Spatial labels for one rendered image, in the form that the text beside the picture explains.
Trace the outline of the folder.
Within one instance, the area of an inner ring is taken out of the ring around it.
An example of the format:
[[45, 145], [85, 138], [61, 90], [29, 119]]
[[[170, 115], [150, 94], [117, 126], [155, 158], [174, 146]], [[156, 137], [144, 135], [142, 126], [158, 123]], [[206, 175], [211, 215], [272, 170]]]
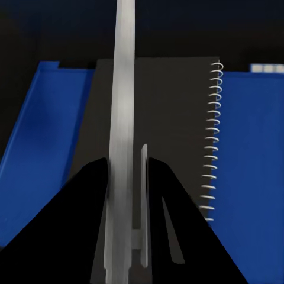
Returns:
[[[40, 61], [0, 162], [0, 246], [67, 184], [96, 61]], [[222, 63], [209, 227], [248, 284], [284, 284], [284, 64]]]

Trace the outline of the notebook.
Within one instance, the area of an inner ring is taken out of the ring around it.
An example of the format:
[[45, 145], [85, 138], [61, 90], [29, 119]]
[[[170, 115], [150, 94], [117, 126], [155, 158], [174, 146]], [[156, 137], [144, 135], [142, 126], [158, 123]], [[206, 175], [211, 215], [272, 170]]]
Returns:
[[[201, 214], [208, 220], [212, 152], [220, 77], [219, 57], [145, 57], [134, 59], [133, 229], [141, 229], [141, 149], [174, 172]], [[103, 157], [109, 166], [114, 58], [98, 59], [86, 102], [82, 126], [67, 182], [88, 163]], [[180, 245], [162, 197], [171, 258], [184, 264]], [[105, 194], [90, 284], [105, 284]], [[147, 191], [148, 267], [141, 265], [141, 249], [133, 249], [128, 284], [153, 284], [150, 206]]]

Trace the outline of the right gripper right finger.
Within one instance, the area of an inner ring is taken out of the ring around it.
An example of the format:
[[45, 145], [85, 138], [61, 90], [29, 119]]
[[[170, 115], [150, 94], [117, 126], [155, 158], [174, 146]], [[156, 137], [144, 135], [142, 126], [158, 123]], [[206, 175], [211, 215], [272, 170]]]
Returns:
[[[149, 158], [148, 191], [153, 284], [249, 284], [172, 169], [161, 160]], [[171, 258], [162, 197], [184, 264]]]

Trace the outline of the pen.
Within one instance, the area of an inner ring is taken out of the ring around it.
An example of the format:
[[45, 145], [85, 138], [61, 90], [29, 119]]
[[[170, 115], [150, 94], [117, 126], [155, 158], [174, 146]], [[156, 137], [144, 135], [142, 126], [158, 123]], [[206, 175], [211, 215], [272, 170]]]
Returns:
[[147, 144], [141, 149], [141, 229], [133, 229], [135, 0], [117, 0], [106, 203], [105, 284], [128, 284], [133, 249], [147, 254]]

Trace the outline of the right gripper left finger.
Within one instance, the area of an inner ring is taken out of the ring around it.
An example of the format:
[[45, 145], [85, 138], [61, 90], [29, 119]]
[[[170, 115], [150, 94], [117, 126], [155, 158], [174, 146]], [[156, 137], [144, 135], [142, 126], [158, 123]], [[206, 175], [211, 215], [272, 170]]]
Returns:
[[0, 284], [90, 284], [108, 184], [88, 163], [0, 252]]

